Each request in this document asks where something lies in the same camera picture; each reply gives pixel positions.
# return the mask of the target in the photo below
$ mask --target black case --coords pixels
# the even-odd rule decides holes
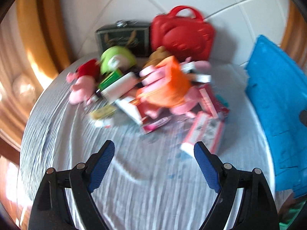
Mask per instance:
[[[137,21],[117,21],[96,31],[100,54],[112,46],[128,47],[136,57],[151,54],[149,43],[150,23]]]

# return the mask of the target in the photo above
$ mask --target table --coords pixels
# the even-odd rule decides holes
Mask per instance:
[[[170,123],[147,135],[122,111],[114,114],[115,125],[96,128],[82,104],[68,103],[71,84],[68,72],[96,54],[85,56],[64,70],[35,104],[22,140],[20,170],[27,195],[34,200],[48,167],[71,169],[85,162],[109,139],[115,156],[93,199],[110,229],[199,229],[216,198],[194,158],[180,150],[192,120]],[[262,169],[273,195],[273,162],[257,115],[245,95],[242,68],[211,62],[212,79],[230,105],[230,115],[217,155],[237,169]],[[234,223],[242,190],[238,190],[226,229]],[[82,225],[73,196],[68,204],[78,229]]]

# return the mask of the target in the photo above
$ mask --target tablecloth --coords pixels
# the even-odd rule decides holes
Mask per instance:
[[[27,195],[34,200],[48,167],[73,168],[96,153],[106,140],[115,143],[115,156],[93,199],[110,229],[199,229],[216,198],[196,160],[180,150],[192,119],[172,119],[158,130],[143,135],[119,109],[115,124],[97,128],[83,104],[68,103],[69,71],[96,54],[85,56],[52,82],[34,106],[22,140],[20,169]],[[245,72],[241,67],[212,60],[212,80],[230,105],[224,137],[217,155],[237,169],[260,168],[275,195],[270,149],[257,115],[245,95]],[[234,223],[242,191],[238,190],[226,229]],[[82,224],[73,196],[67,189],[73,220]]]

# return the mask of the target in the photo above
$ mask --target orange bag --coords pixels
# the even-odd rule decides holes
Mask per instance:
[[[191,87],[191,82],[181,71],[181,66],[174,56],[162,60],[156,68],[165,66],[166,82],[154,91],[144,93],[142,88],[137,98],[159,107],[173,108],[185,103],[184,96]]]

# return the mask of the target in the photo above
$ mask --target red lunch box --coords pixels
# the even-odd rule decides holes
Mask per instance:
[[[177,16],[183,9],[191,9],[195,18]],[[168,14],[157,15],[151,23],[151,48],[164,46],[180,61],[208,60],[215,30],[204,21],[201,13],[189,6],[174,7]]]

